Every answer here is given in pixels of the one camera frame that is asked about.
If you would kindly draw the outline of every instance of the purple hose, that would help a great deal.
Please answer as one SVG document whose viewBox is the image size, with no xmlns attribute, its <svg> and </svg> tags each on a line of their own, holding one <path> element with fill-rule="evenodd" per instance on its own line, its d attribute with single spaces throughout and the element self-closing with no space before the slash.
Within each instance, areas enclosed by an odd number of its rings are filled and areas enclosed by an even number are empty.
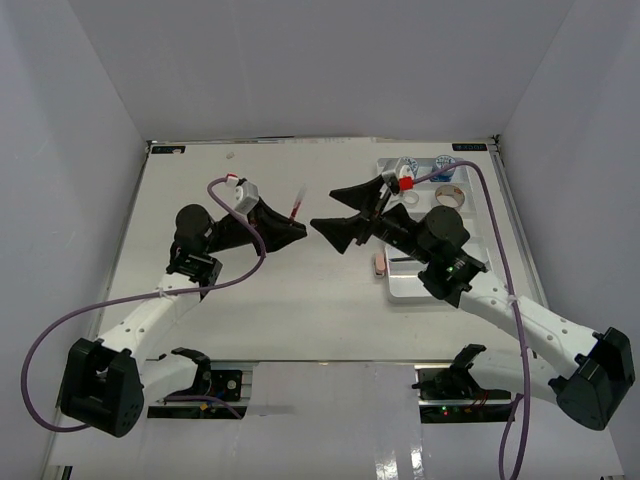
<svg viewBox="0 0 640 480">
<path fill-rule="evenodd" d="M 73 312 L 67 313 L 65 316 L 60 317 L 58 320 L 53 322 L 51 325 L 49 325 L 45 329 L 44 332 L 42 332 L 38 336 L 38 338 L 36 338 L 36 340 L 33 342 L 33 345 L 31 345 L 31 347 L 27 351 L 27 355 L 24 358 L 24 362 L 22 363 L 22 370 L 20 372 L 20 392 L 22 393 L 22 400 L 24 402 L 24 406 L 27 408 L 29 415 L 31 415 L 31 417 L 36 421 L 38 425 L 56 433 L 78 432 L 80 430 L 84 430 L 85 428 L 89 427 L 89 425 L 78 425 L 75 427 L 60 427 L 58 425 L 54 425 L 52 423 L 47 422 L 36 411 L 35 407 L 33 406 L 33 402 L 31 401 L 31 396 L 29 395 L 27 380 L 29 376 L 29 366 L 31 365 L 31 360 L 33 360 L 33 355 L 36 353 L 36 350 L 38 349 L 40 344 L 43 342 L 43 340 L 60 325 L 62 325 L 68 320 L 71 320 L 74 317 L 77 317 L 78 315 L 82 315 L 83 313 L 91 312 L 93 310 L 98 310 L 100 308 L 110 307 L 112 305 L 119 305 L 121 303 L 137 302 L 139 300 L 148 300 L 150 298 L 160 297 L 161 295 L 184 295 L 187 293 L 205 293 L 205 292 L 210 292 L 212 290 L 220 290 L 221 288 L 230 287 L 232 285 L 236 285 L 240 282 L 245 281 L 251 275 L 256 273 L 256 271 L 260 268 L 260 266 L 262 265 L 262 262 L 264 262 L 264 259 L 267 256 L 267 249 L 265 247 L 264 241 L 262 240 L 262 237 L 260 237 L 260 234 L 256 231 L 256 229 L 253 228 L 251 225 L 249 225 L 249 223 L 244 218 L 242 218 L 242 216 L 239 213 L 237 213 L 229 205 L 224 203 L 222 199 L 220 199 L 220 197 L 218 197 L 213 192 L 213 187 L 215 187 L 220 183 L 225 183 L 226 180 L 227 180 L 226 177 L 223 177 L 223 178 L 218 178 L 217 180 L 212 181 L 207 186 L 207 192 L 209 192 L 209 195 L 211 196 L 211 198 L 218 205 L 220 205 L 227 213 L 229 213 L 229 215 L 235 218 L 244 228 L 249 230 L 251 235 L 253 235 L 256 238 L 256 240 L 258 241 L 258 245 L 260 246 L 260 258 L 258 259 L 257 263 L 253 266 L 251 270 L 249 270 L 247 273 L 245 273 L 241 277 L 236 278 L 235 280 L 230 280 L 225 283 L 220 283 L 218 285 L 211 285 L 208 287 L 180 288 L 180 289 L 174 289 L 174 290 L 165 290 L 164 292 L 143 293 L 141 295 L 133 295 L 131 297 L 123 297 L 123 298 L 116 298 L 114 300 L 107 300 L 105 302 L 95 303 L 93 305 L 89 305 L 87 307 L 82 307 L 82 308 L 79 308 L 78 310 L 74 310 Z M 233 410 L 228 404 L 225 404 L 225 407 L 229 409 L 231 413 L 238 416 L 238 412 Z"/>
<path fill-rule="evenodd" d="M 164 398 L 165 402 L 214 402 L 222 405 L 224 408 L 229 410 L 232 415 L 236 418 L 242 420 L 242 415 L 238 413 L 238 411 L 229 405 L 224 400 L 218 397 L 211 397 L 209 395 L 170 395 Z"/>
<path fill-rule="evenodd" d="M 482 185 L 482 192 L 487 200 L 487 207 L 489 209 L 489 217 L 491 217 L 491 226 L 493 227 L 493 231 L 496 235 L 496 243 L 498 244 L 498 251 L 500 252 L 500 259 L 502 260 L 502 265 L 504 266 L 504 274 L 507 278 L 507 291 L 509 295 L 515 295 L 515 288 L 513 286 L 513 278 L 511 277 L 511 268 L 509 268 L 509 261 L 507 260 L 507 253 L 504 250 L 504 245 L 502 243 L 502 237 L 500 236 L 500 230 L 498 229 L 498 221 L 496 220 L 496 213 L 493 209 L 493 202 L 491 201 L 491 196 L 489 195 L 489 188 L 487 187 L 487 182 L 482 174 L 482 170 L 475 163 L 469 162 L 467 160 L 461 160 L 459 162 L 455 162 L 447 165 L 446 167 L 441 168 L 440 170 L 436 170 L 435 172 L 431 172 L 428 175 L 424 175 L 420 178 L 416 178 L 414 183 L 422 183 L 424 181 L 429 180 L 432 177 L 440 175 L 447 170 L 451 170 L 456 167 L 471 167 L 473 168 L 478 177 L 480 178 L 480 184 Z M 527 355 L 527 342 L 525 339 L 524 325 L 522 324 L 522 315 L 520 314 L 520 307 L 518 307 L 518 302 L 513 302 L 511 304 L 513 308 L 513 313 L 515 315 L 516 320 L 516 330 L 518 331 L 518 343 L 520 344 L 520 356 L 522 357 L 522 371 L 524 373 L 524 414 L 522 417 L 522 432 L 520 433 L 520 446 L 518 447 L 518 454 L 516 456 L 516 463 L 513 467 L 513 473 L 511 474 L 510 480 L 515 480 L 518 478 L 520 474 L 520 469 L 522 468 L 522 461 L 524 459 L 524 452 L 527 448 L 527 438 L 529 436 L 529 419 L 531 417 L 531 374 L 529 372 L 529 356 Z M 500 444 L 500 453 L 499 453 L 499 472 L 500 472 L 500 480 L 505 480 L 504 476 L 504 451 L 507 443 L 507 436 L 509 434 L 509 430 L 511 429 L 511 423 L 513 423 L 513 419 L 515 417 L 516 409 L 518 408 L 518 404 L 520 403 L 520 399 L 516 397 L 516 401 L 513 402 L 512 415 L 509 417 L 507 421 L 507 425 L 505 426 L 504 433 L 502 435 L 502 442 Z"/>
</svg>

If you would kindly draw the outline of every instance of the purple cable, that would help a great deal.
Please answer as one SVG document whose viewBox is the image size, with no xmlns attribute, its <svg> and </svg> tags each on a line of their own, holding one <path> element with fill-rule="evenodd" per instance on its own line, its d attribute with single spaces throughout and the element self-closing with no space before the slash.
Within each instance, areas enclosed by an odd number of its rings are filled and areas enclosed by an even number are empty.
<svg viewBox="0 0 640 480">
<path fill-rule="evenodd" d="M 487 182 L 482 174 L 482 170 L 475 163 L 469 162 L 467 160 L 461 160 L 459 162 L 452 163 L 447 165 L 446 167 L 441 168 L 440 170 L 436 170 L 435 172 L 431 172 L 428 175 L 424 175 L 422 177 L 416 178 L 414 183 L 422 183 L 424 181 L 429 180 L 432 177 L 440 175 L 441 173 L 446 172 L 447 170 L 451 170 L 456 167 L 471 167 L 476 171 L 478 177 L 480 178 L 480 184 L 482 185 L 482 191 L 487 200 L 487 207 L 489 209 L 489 217 L 491 217 L 491 226 L 493 227 L 493 231 L 496 235 L 496 243 L 498 244 L 498 251 L 500 252 L 500 259 L 502 260 L 502 265 L 504 266 L 504 274 L 507 279 L 507 291 L 509 295 L 515 295 L 515 288 L 513 286 L 513 278 L 511 277 L 511 268 L 509 267 L 509 262 L 507 260 L 507 253 L 504 250 L 504 245 L 502 243 L 502 237 L 500 236 L 500 231 L 498 230 L 498 221 L 496 220 L 496 214 L 493 209 L 493 202 L 491 201 L 491 196 L 489 195 L 489 188 L 487 187 Z M 524 325 L 522 323 L 522 315 L 520 314 L 520 307 L 518 307 L 518 302 L 513 302 L 511 304 L 513 308 L 513 313 L 515 315 L 516 320 L 516 330 L 518 331 L 518 343 L 520 344 L 520 356 L 522 357 L 522 371 L 524 373 L 524 413 L 522 418 L 522 432 L 520 433 L 520 445 L 518 447 L 518 454 L 516 456 L 516 463 L 513 467 L 513 472 L 511 474 L 510 480 L 515 480 L 518 478 L 520 474 L 520 469 L 522 468 L 522 461 L 524 459 L 524 452 L 527 447 L 527 438 L 529 436 L 529 419 L 531 417 L 531 374 L 529 372 L 529 356 L 527 355 L 527 343 L 525 339 Z M 516 396 L 516 400 L 513 402 L 512 414 L 507 421 L 507 425 L 505 426 L 504 432 L 502 434 L 502 442 L 500 443 L 500 452 L 498 455 L 498 468 L 500 472 L 500 480 L 505 480 L 506 477 L 504 475 L 504 452 L 507 444 L 507 437 L 509 435 L 509 430 L 511 429 L 511 424 L 513 423 L 513 419 L 515 418 L 515 412 L 518 408 L 518 404 L 520 403 L 520 399 Z"/>
<path fill-rule="evenodd" d="M 229 405 L 227 402 L 218 397 L 211 397 L 209 395 L 170 395 L 165 397 L 165 402 L 213 402 L 222 405 L 229 410 L 232 415 L 242 420 L 242 415 L 238 411 Z"/>
<path fill-rule="evenodd" d="M 249 270 L 247 273 L 245 273 L 244 275 L 242 275 L 241 277 L 236 278 L 235 280 L 230 280 L 228 282 L 220 283 L 218 285 L 211 285 L 208 287 L 179 288 L 174 290 L 165 290 L 164 292 L 143 293 L 141 295 L 133 295 L 130 297 L 116 298 L 114 300 L 107 300 L 105 302 L 95 303 L 93 305 L 82 307 L 77 310 L 74 310 L 73 312 L 67 313 L 63 317 L 60 317 L 58 320 L 53 322 L 51 325 L 49 325 L 45 329 L 44 332 L 42 332 L 38 336 L 38 338 L 36 338 L 36 340 L 33 342 L 33 345 L 31 345 L 31 347 L 27 351 L 27 355 L 24 358 L 24 362 L 22 363 L 22 370 L 20 372 L 20 392 L 22 393 L 22 400 L 24 402 L 24 406 L 27 408 L 29 415 L 31 415 L 31 417 L 36 421 L 38 425 L 56 433 L 78 432 L 80 430 L 84 430 L 85 428 L 89 428 L 89 425 L 77 425 L 75 427 L 60 427 L 58 425 L 54 425 L 52 423 L 47 422 L 36 411 L 35 407 L 33 406 L 33 402 L 31 401 L 31 396 L 29 395 L 27 380 L 29 376 L 29 366 L 31 365 L 31 360 L 33 360 L 33 355 L 36 353 L 36 350 L 38 349 L 40 344 L 44 341 L 44 339 L 53 330 L 58 328 L 60 325 L 62 325 L 68 320 L 71 320 L 74 317 L 77 317 L 78 315 L 82 315 L 83 313 L 91 312 L 93 310 L 98 310 L 100 308 L 110 307 L 112 305 L 120 305 L 121 303 L 129 303 L 129 302 L 137 302 L 139 300 L 148 300 L 150 298 L 157 298 L 163 295 L 185 295 L 188 293 L 205 293 L 205 292 L 210 292 L 212 290 L 220 290 L 221 288 L 231 287 L 232 285 L 236 285 L 240 282 L 245 281 L 251 275 L 256 273 L 256 271 L 260 268 L 260 266 L 264 262 L 264 259 L 267 256 L 267 248 L 264 244 L 264 241 L 262 240 L 262 237 L 260 237 L 260 234 L 256 231 L 256 229 L 253 228 L 251 225 L 249 225 L 249 223 L 244 218 L 242 218 L 242 216 L 239 213 L 237 213 L 229 205 L 224 203 L 222 199 L 220 199 L 220 197 L 218 197 L 213 192 L 213 187 L 215 187 L 220 183 L 225 183 L 226 181 L 227 181 L 226 177 L 218 178 L 212 181 L 207 186 L 207 192 L 209 192 L 209 196 L 211 196 L 214 202 L 220 205 L 229 215 L 235 218 L 244 228 L 249 230 L 251 235 L 253 235 L 257 240 L 258 245 L 260 247 L 260 258 L 258 259 L 256 264 L 253 266 L 253 268 Z M 229 405 L 225 404 L 225 407 L 228 408 L 231 411 L 231 413 L 233 413 L 234 415 L 236 416 L 238 415 L 238 412 L 233 410 Z"/>
</svg>

